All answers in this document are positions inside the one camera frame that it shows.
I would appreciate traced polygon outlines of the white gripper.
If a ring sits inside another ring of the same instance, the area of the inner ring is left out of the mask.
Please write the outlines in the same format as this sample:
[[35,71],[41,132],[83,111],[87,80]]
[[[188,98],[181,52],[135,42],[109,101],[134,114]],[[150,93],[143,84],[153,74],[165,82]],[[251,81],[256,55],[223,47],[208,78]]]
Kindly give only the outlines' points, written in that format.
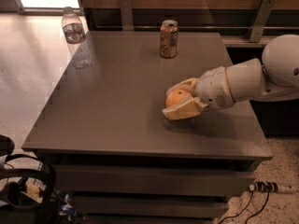
[[171,120],[195,117],[201,114],[205,107],[209,110],[220,110],[235,104],[230,93],[226,69],[222,66],[205,72],[198,79],[192,77],[179,82],[169,88],[166,95],[177,89],[190,94],[186,95],[176,105],[163,109],[163,114]]

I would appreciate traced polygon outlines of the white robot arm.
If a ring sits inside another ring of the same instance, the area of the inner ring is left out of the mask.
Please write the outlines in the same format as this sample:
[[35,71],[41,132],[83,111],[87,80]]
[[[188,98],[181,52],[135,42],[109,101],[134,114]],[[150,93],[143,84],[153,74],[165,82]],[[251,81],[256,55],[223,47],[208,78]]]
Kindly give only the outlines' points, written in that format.
[[293,100],[299,96],[298,72],[299,35],[278,36],[264,47],[261,59],[221,66],[171,87],[163,114],[188,119],[247,100]]

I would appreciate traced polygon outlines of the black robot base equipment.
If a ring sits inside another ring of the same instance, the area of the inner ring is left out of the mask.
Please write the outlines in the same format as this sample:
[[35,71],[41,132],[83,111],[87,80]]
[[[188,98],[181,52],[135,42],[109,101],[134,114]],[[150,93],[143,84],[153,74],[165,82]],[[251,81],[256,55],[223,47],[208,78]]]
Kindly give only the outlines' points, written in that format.
[[[47,163],[25,154],[13,154],[14,142],[0,135],[0,179],[7,183],[0,190],[0,224],[67,224],[59,215],[59,203],[52,198],[55,171]],[[38,161],[41,169],[10,168],[17,159]],[[28,194],[29,181],[44,184],[39,203]]]

